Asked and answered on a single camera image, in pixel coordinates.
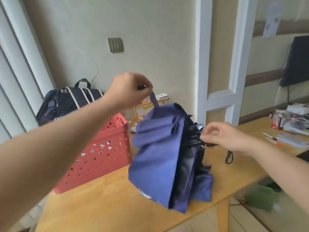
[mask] basket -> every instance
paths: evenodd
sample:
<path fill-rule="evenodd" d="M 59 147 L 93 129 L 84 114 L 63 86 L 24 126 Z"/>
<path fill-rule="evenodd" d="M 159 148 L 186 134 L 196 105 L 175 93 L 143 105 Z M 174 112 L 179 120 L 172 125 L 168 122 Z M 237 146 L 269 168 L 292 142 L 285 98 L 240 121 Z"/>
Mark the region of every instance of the basket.
<path fill-rule="evenodd" d="M 60 194 L 131 163 L 128 124 L 119 113 L 110 119 L 79 154 L 74 164 L 54 187 Z"/>

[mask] marker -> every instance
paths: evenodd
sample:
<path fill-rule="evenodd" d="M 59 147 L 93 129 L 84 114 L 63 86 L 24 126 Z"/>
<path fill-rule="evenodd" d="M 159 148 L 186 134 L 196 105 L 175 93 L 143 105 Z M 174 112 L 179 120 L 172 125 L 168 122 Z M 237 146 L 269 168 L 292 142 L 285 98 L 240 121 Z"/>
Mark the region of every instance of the marker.
<path fill-rule="evenodd" d="M 275 141 L 271 140 L 270 138 L 266 138 L 266 139 L 267 139 L 267 140 L 269 140 L 269 141 L 271 141 L 272 143 L 276 144 L 277 146 L 280 146 L 280 147 L 282 147 L 282 145 L 281 145 L 281 144 L 279 144 L 279 143 L 276 143 Z"/>
<path fill-rule="evenodd" d="M 267 134 L 267 133 L 263 133 L 264 135 L 266 135 L 267 137 L 269 137 L 269 138 L 271 138 L 272 140 L 277 140 L 276 138 L 274 138 L 273 136 L 270 136 L 269 134 Z"/>

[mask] black backpack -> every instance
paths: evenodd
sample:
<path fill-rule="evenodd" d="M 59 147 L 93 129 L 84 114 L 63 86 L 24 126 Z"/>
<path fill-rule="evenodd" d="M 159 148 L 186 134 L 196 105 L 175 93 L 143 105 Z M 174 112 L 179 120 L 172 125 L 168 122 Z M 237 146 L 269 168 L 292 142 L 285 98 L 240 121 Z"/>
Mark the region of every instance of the black backpack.
<path fill-rule="evenodd" d="M 79 88 L 79 82 L 87 82 L 87 89 Z M 74 87 L 65 87 L 49 91 L 37 113 L 39 126 L 61 119 L 66 114 L 101 98 L 104 95 L 98 89 L 91 89 L 87 79 L 79 80 Z"/>

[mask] television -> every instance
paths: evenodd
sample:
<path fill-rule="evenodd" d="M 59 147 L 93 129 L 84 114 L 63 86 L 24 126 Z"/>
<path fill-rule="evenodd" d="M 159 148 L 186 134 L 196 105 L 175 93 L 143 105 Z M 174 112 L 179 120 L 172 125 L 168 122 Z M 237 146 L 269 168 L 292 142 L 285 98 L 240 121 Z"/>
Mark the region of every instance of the television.
<path fill-rule="evenodd" d="M 280 85 L 294 85 L 309 80 L 309 36 L 294 37 Z"/>

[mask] forearm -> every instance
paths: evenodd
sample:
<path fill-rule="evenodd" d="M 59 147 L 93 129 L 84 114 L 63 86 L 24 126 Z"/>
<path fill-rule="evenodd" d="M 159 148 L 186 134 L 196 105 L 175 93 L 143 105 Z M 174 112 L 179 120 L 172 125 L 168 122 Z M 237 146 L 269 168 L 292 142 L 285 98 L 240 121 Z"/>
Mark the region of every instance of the forearm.
<path fill-rule="evenodd" d="M 104 96 L 0 146 L 0 231 L 52 190 L 86 144 L 117 112 Z"/>
<path fill-rule="evenodd" d="M 261 140 L 253 144 L 251 155 L 309 215 L 309 164 Z"/>

